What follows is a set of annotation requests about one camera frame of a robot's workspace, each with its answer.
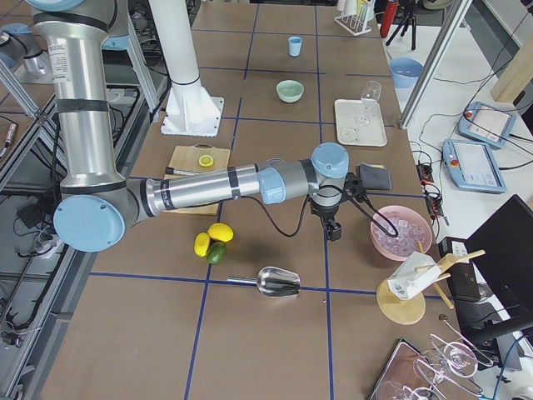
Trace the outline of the green ceramic bowl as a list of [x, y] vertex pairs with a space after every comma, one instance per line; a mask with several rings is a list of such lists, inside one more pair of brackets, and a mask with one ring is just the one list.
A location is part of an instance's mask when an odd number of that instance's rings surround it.
[[297, 102], [303, 93], [303, 84], [295, 80], [284, 80], [276, 85], [276, 94], [284, 103]]

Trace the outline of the light blue plastic cup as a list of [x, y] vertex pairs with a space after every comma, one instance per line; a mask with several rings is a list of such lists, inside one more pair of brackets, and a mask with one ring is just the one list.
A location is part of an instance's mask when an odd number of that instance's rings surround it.
[[299, 36], [291, 36], [287, 39], [288, 54], [290, 57], [299, 57], [301, 53], [302, 38]]

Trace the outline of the pink bowl with ice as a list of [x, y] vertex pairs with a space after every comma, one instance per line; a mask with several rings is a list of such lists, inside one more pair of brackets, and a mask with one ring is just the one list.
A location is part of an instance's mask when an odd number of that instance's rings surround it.
[[370, 234], [376, 250], [386, 258], [405, 261], [413, 252], [427, 253], [433, 234], [418, 212], [404, 206], [385, 206], [373, 215]]

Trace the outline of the steel ice scoop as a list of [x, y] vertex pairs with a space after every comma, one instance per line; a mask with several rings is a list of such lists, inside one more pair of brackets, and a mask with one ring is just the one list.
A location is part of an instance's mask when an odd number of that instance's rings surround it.
[[261, 294], [270, 298], [296, 296], [301, 288], [301, 279], [297, 273], [273, 266], [262, 268], [256, 277], [229, 276], [227, 281], [253, 284]]

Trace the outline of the blue bowl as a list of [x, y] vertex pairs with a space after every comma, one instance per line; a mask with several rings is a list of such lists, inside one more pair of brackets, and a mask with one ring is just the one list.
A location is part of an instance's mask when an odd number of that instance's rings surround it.
[[408, 57], [393, 58], [389, 68], [395, 88], [410, 88], [414, 86], [421, 75], [423, 65]]

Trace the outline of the grey folded cloth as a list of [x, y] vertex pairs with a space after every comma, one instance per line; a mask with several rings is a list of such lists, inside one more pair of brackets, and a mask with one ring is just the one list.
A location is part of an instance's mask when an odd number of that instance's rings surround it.
[[391, 190], [391, 175], [386, 168], [362, 163], [356, 170], [365, 189]]

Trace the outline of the white paper carton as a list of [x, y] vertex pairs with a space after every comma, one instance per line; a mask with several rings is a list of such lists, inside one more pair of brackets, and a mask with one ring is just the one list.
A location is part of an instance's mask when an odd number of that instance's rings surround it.
[[413, 252], [386, 281], [397, 298], [411, 300], [440, 275], [441, 270], [431, 256]]

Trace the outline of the cream bear tray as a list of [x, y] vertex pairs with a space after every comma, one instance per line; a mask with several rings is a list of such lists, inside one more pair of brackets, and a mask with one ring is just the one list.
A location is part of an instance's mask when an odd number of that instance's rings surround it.
[[342, 145], [384, 147], [386, 130], [378, 102], [337, 99], [334, 102], [336, 138]]

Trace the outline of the wooden stand round base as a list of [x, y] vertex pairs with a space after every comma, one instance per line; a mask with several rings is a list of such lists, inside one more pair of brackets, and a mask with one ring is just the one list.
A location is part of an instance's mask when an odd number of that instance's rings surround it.
[[[484, 255], [485, 253], [485, 250], [478, 250], [460, 257], [448, 253], [438, 262], [434, 260], [441, 270], [441, 275], [430, 286], [438, 292], [448, 308], [453, 309], [454, 304], [440, 289], [437, 282], [448, 278], [450, 274], [447, 271], [456, 263], [465, 263], [468, 260]], [[391, 292], [386, 280], [382, 281], [376, 290], [377, 304], [382, 313], [391, 321], [400, 325], [412, 325], [419, 322], [426, 311], [426, 300], [422, 293], [425, 289], [411, 300], [400, 300]]]

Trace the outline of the clear wine glass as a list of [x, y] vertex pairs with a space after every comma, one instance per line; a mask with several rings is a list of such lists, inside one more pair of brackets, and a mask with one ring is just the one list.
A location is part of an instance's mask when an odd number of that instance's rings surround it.
[[356, 110], [355, 121], [359, 127], [365, 127], [372, 122], [380, 97], [381, 83], [375, 80], [367, 81]]

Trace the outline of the half lemon slice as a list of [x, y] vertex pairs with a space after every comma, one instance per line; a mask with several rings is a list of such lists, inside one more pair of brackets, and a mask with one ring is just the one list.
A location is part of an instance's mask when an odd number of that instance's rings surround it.
[[213, 167], [215, 163], [214, 157], [210, 154], [202, 154], [198, 158], [198, 165], [202, 168]]

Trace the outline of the blue teach pendant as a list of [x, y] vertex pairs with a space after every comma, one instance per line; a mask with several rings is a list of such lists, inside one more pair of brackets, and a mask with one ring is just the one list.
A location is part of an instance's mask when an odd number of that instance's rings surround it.
[[506, 191], [506, 184], [487, 143], [446, 139], [442, 143], [442, 155], [457, 187], [484, 193]]
[[483, 102], [473, 102], [462, 114], [459, 134], [489, 144], [492, 148], [503, 148], [514, 127], [516, 115]]

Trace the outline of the black monitor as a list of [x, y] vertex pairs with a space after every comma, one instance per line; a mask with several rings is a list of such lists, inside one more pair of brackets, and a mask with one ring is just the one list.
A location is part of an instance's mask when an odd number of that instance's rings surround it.
[[517, 194], [512, 195], [466, 239], [470, 253], [485, 253], [473, 262], [511, 317], [502, 322], [463, 333], [473, 343], [525, 331], [532, 327], [532, 208]]

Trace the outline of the black tray with glasses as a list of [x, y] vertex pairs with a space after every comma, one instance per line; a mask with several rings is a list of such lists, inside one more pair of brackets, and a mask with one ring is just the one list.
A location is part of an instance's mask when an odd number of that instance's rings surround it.
[[416, 375], [413, 369], [415, 358], [425, 356], [428, 350], [420, 351], [404, 338], [400, 339], [367, 397], [371, 400], [483, 399], [485, 397], [485, 393], [481, 397], [474, 397], [451, 387], [444, 389], [446, 397], [441, 398], [425, 380]]

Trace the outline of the upside down wine glass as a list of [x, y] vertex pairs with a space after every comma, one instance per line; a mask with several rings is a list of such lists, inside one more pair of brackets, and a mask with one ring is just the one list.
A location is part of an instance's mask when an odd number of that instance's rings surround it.
[[431, 348], [425, 358], [429, 363], [430, 376], [434, 383], [446, 378], [472, 378], [479, 366], [492, 367], [494, 361], [483, 352], [461, 341], [446, 341], [434, 333], [429, 335]]

